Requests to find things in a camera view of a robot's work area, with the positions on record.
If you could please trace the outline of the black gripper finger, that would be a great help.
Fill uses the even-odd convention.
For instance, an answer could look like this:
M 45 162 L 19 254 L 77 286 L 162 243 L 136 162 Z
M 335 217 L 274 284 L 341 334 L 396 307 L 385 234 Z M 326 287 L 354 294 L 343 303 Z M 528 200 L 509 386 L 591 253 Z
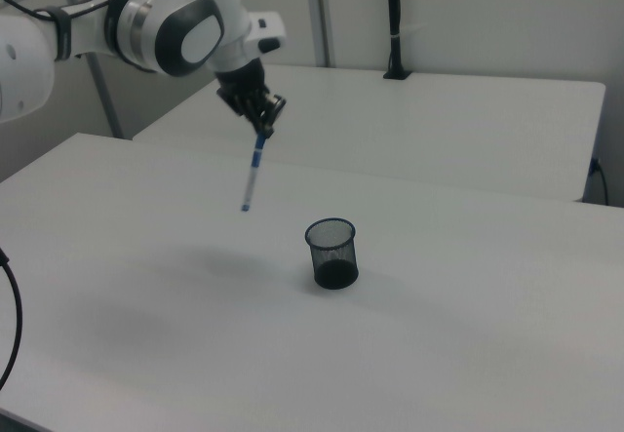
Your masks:
M 252 93 L 242 98 L 244 116 L 252 123 L 255 132 L 268 136 L 267 94 Z
M 271 137 L 274 134 L 275 123 L 280 117 L 287 101 L 279 95 L 269 95 L 265 98 L 262 114 L 262 134 Z

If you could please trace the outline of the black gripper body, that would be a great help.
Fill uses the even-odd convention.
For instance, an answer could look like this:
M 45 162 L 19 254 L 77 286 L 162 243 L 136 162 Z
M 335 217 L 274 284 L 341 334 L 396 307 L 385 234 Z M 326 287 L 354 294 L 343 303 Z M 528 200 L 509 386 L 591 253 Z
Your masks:
M 244 115 L 242 98 L 252 93 L 269 93 L 260 59 L 253 59 L 243 67 L 228 72 L 217 72 L 217 94 L 239 116 Z

